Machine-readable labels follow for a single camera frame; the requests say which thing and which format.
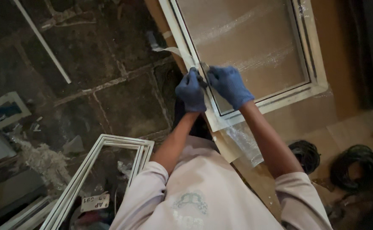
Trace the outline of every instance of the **forearm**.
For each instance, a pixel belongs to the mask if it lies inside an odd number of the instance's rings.
[[[185,146],[186,137],[198,116],[199,112],[186,113],[174,131],[168,135],[167,139],[151,158],[151,161],[162,165],[167,170],[168,175],[172,173],[177,165],[179,155]]]
[[[264,162],[274,178],[287,173],[304,172],[294,154],[266,121],[253,101],[246,102],[239,110],[252,131]]]

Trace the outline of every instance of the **number plate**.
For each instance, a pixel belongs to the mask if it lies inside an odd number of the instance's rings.
[[[81,212],[91,210],[98,210],[108,207],[110,203],[110,194],[101,194],[99,196],[92,196],[83,198],[81,201]]]

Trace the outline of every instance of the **hand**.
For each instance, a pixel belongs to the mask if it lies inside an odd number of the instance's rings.
[[[204,93],[199,85],[198,76],[198,71],[192,67],[175,88],[175,94],[185,103],[186,112],[206,111]]]
[[[235,110],[238,110],[246,102],[255,99],[244,86],[239,71],[232,66],[225,68],[210,66],[208,77],[210,85],[213,86]]]

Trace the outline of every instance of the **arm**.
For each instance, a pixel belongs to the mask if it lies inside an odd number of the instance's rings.
[[[254,101],[246,102],[239,110],[256,139],[265,164],[275,179],[292,172],[304,172],[295,155],[266,121]]]
[[[198,71],[192,67],[175,88],[175,94],[184,101],[186,114],[151,160],[162,165],[169,175],[177,165],[179,155],[185,146],[186,137],[199,113],[206,111],[204,93],[199,86],[198,76]]]
[[[282,224],[287,229],[331,229],[327,214],[308,176],[294,154],[263,117],[253,95],[233,67],[211,67],[210,84],[245,118],[264,162],[276,180],[276,195],[282,207]]]
[[[155,161],[162,165],[168,172],[168,175],[171,175],[177,165],[179,155],[185,146],[186,137],[198,116],[199,112],[186,113],[181,121],[179,121],[174,131],[169,134],[161,147],[151,158],[151,161]]]
[[[206,111],[197,76],[196,69],[191,69],[176,87],[177,96],[185,103],[186,114],[143,171],[132,181],[110,227],[111,230],[139,228],[164,200],[166,183],[184,149],[186,137],[199,113]]]
[[[291,172],[304,172],[294,154],[253,102],[255,97],[246,89],[235,68],[211,66],[208,77],[219,94],[242,113],[274,178]]]

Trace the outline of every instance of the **cloth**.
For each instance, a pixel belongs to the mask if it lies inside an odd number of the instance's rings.
[[[304,173],[276,179],[287,229],[332,229]],[[189,136],[172,175],[149,162],[128,189],[111,227],[118,229],[283,229],[267,207],[216,152],[213,142]]]

